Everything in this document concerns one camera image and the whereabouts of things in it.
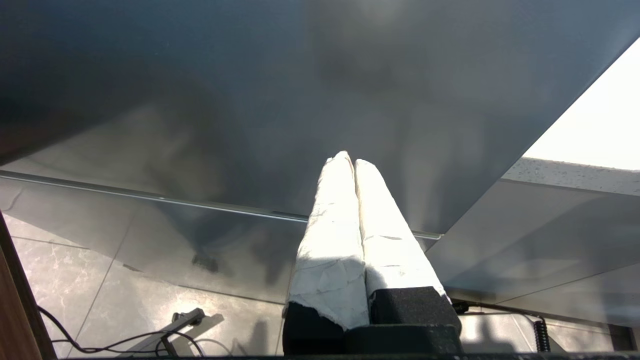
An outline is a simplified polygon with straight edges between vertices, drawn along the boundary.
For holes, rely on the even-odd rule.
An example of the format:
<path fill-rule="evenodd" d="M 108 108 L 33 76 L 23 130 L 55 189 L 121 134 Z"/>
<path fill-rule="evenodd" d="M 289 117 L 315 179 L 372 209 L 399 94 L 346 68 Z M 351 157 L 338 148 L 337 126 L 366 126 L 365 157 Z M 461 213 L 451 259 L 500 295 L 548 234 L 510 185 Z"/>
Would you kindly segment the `paper-wrapped left gripper left finger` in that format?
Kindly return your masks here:
<path fill-rule="evenodd" d="M 321 169 L 283 318 L 286 356 L 343 354 L 346 333 L 370 324 L 355 170 L 346 151 Z"/>

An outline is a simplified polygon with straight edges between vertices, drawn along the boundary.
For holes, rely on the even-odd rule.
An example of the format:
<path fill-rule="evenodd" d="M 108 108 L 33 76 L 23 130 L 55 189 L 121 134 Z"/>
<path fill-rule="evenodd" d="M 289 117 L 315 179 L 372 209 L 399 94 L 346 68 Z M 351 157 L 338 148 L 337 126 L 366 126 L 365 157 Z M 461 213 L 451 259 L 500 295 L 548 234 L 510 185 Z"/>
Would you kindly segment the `paper-wrapped left gripper right finger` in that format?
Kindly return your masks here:
<path fill-rule="evenodd" d="M 354 169 L 370 323 L 461 329 L 450 297 L 380 171 L 363 159 Z"/>

